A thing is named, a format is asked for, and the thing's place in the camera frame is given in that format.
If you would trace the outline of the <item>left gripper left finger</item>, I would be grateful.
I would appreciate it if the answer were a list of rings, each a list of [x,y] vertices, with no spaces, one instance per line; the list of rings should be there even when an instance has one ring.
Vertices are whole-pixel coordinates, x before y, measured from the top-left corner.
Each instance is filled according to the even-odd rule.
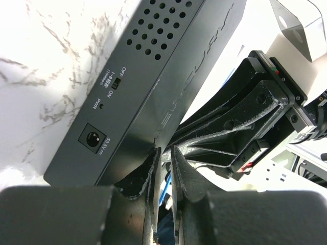
[[[161,148],[110,186],[15,186],[1,192],[1,244],[152,244]]]

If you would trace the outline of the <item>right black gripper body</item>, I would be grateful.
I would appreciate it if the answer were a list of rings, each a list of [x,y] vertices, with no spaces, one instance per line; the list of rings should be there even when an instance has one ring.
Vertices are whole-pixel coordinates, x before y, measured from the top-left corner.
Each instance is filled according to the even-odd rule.
[[[234,179],[248,174],[291,133],[297,141],[316,123],[304,108],[307,96],[276,57],[251,51],[229,79],[241,97],[241,126],[235,126],[233,142],[238,154],[230,164]]]

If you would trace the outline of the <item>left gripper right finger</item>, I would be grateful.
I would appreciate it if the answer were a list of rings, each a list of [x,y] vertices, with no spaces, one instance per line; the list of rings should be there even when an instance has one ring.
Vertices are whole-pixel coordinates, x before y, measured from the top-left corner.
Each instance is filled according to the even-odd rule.
[[[326,198],[306,190],[231,191],[171,149],[176,244],[326,244]]]

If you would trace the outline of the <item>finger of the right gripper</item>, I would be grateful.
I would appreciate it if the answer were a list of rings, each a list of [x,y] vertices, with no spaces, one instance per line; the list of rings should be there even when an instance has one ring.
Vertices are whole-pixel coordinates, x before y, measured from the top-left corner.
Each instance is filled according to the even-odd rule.
[[[186,160],[202,162],[220,168],[242,168],[258,151],[253,135],[185,135],[174,137],[163,153],[163,162],[171,160],[173,146]]]
[[[182,153],[242,153],[252,143],[270,149],[279,140],[278,121],[291,107],[291,90],[280,81],[261,80],[248,84],[229,101],[210,112],[206,109],[223,98],[219,91],[200,112],[180,126],[165,149],[176,146]]]

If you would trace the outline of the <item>black network switch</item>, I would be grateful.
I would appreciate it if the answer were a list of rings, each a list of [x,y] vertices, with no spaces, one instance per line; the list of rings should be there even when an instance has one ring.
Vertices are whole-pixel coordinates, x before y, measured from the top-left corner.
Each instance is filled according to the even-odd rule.
[[[47,168],[52,186],[113,184],[165,148],[245,1],[141,1]]]

